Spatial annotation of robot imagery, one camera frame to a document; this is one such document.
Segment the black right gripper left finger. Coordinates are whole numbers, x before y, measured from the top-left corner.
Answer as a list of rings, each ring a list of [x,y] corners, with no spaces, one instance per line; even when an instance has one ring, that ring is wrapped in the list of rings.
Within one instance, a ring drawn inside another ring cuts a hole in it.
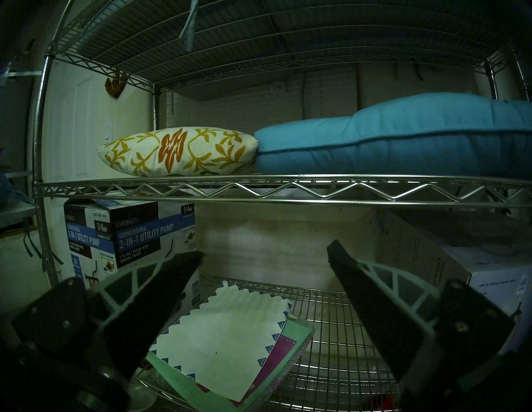
[[[29,304],[12,321],[20,349],[47,374],[129,380],[181,302],[205,253],[189,251],[134,266],[86,289],[70,277]]]

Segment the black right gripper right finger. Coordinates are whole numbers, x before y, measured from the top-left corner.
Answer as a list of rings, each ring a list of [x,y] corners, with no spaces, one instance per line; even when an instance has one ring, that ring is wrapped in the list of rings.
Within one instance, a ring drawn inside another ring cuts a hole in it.
[[[442,289],[410,272],[351,257],[334,240],[328,262],[380,356],[409,395],[450,395],[481,382],[514,321],[464,281]]]

